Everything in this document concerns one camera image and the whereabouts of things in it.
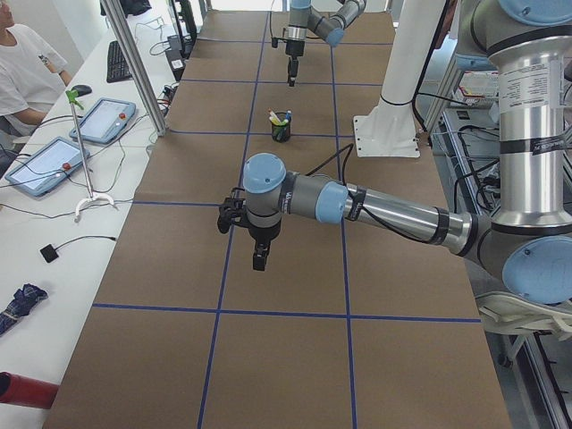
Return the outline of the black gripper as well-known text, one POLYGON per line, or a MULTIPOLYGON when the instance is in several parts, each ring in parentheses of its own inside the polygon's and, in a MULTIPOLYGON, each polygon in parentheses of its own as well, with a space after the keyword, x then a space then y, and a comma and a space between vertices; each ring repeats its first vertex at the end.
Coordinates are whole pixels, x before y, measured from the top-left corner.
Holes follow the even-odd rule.
POLYGON ((290 56, 288 63, 288 84, 290 87, 294 87, 296 83, 296 78, 298 77, 299 69, 299 59, 304 54, 305 40, 288 39, 286 41, 286 55, 290 56))
POLYGON ((275 240, 281 231, 281 223, 270 227, 259 227, 251 224, 249 235, 255 240, 252 256, 252 266, 255 271, 264 271, 268 258, 268 245, 275 240))

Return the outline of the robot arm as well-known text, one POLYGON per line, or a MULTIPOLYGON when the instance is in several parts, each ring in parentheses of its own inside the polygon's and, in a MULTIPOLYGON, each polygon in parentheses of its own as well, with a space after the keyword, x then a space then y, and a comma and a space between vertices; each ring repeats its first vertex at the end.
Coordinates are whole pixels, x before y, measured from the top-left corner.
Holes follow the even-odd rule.
POLYGON ((571 45, 568 1, 465 1, 458 44, 499 73, 500 207, 453 214, 326 177, 290 172, 273 154, 244 166, 250 233, 275 236, 282 216, 370 223, 480 265, 512 293, 542 304, 571 296, 571 217, 563 206, 561 76, 571 45))
POLYGON ((366 1, 340 1, 341 8, 330 17, 318 12, 310 0, 290 2, 290 18, 285 32, 285 53, 289 57, 288 84, 298 77, 299 58, 304 54, 307 32, 311 31, 330 47, 341 42, 346 28, 366 9, 366 1))

